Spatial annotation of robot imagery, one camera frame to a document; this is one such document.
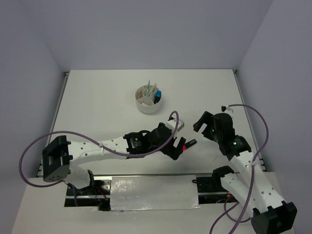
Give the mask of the pink capped black highlighter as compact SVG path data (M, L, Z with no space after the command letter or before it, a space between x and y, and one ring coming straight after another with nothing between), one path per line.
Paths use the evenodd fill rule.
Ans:
M189 149L190 147L192 147L192 146L194 146L194 145L196 145L196 144L197 144L197 141L196 141L195 139L186 142L186 143L184 144L184 146L183 146L183 151Z

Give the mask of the blue capped black highlighter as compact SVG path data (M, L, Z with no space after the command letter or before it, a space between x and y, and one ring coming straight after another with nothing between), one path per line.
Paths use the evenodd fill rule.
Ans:
M155 97L154 97L154 104L157 104L160 102L162 97L162 92L160 90L156 91Z

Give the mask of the green pen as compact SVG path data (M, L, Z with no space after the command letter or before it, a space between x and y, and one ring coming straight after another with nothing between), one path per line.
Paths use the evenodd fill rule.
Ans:
M146 96L148 96L148 93L149 93L149 87L150 87L150 80L148 81L147 90L146 90L146 93L145 93L145 95L146 95Z

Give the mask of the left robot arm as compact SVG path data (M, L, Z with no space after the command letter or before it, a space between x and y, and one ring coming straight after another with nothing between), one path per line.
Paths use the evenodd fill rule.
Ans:
M132 132L111 140L76 142L68 141L65 135L58 136L42 150L43 180L64 181L86 195L91 194L96 187L94 173L82 168L83 163L143 158L158 151L176 160L186 142L182 137L178 145L174 145L183 127L182 120L171 118L152 131Z

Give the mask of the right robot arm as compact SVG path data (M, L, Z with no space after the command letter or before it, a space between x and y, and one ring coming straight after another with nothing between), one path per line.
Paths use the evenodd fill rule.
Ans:
M246 139L235 134L232 117L206 111L193 125L194 131L198 132L203 125L206 127L202 135L216 142L230 162L229 166L213 170L212 186L234 196L257 234L290 230L297 214L296 206L287 202L270 183Z

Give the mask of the white round divided organizer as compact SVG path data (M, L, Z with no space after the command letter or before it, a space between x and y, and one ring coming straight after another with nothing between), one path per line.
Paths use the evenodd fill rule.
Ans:
M141 90L143 90L143 98L137 99L138 93ZM152 94L148 97L145 95L146 90L147 90L147 85L141 86L136 90L136 93L135 93L136 106L140 112L144 114L152 114L152 113L157 112L160 109L163 99L161 97L160 102L157 104L154 104L154 97L155 97L156 91L159 89L156 87L154 91L152 92ZM150 104L152 106L142 106L141 103L143 102Z

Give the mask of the silver foil covered plate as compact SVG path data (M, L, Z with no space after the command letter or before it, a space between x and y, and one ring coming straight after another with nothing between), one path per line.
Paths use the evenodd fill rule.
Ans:
M190 210L200 207L194 175L114 177L111 211Z

